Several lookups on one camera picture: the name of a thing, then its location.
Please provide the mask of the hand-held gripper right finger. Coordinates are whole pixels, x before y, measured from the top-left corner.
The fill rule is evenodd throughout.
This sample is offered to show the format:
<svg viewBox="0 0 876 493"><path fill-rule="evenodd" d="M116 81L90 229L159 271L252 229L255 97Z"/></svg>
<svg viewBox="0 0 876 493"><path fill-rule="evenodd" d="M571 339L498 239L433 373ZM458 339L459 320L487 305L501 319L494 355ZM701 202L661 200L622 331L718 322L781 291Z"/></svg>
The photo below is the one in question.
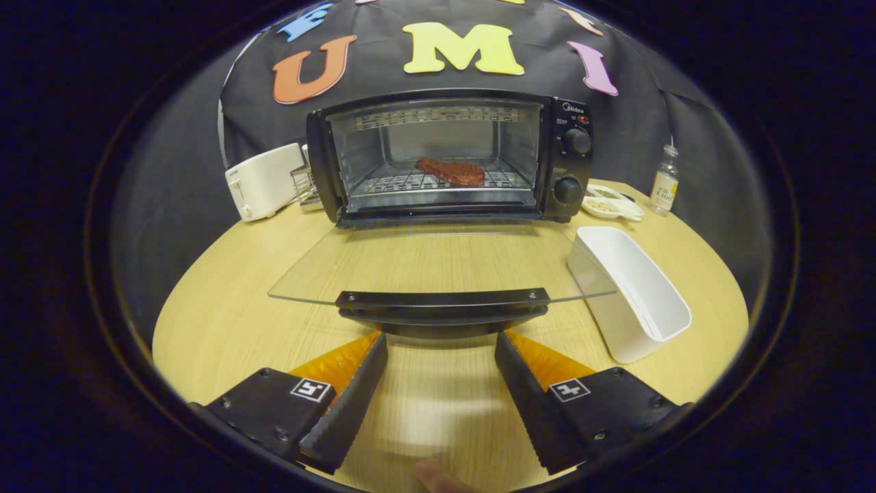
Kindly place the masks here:
<svg viewBox="0 0 876 493"><path fill-rule="evenodd" d="M691 408L625 368L596 371L512 331L498 334L495 362L551 475L570 468L589 473L631 457Z"/></svg>

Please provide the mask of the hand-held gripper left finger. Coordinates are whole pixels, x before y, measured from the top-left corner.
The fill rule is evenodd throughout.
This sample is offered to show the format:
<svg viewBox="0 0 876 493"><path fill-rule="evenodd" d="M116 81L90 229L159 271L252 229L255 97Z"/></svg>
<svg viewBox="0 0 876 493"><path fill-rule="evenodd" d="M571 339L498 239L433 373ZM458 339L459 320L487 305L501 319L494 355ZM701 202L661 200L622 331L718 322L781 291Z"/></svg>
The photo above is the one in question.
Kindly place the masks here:
<svg viewBox="0 0 876 493"><path fill-rule="evenodd" d="M343 344L294 370L260 368L190 408L262 455L328 475L344 462L388 362L384 333Z"/></svg>

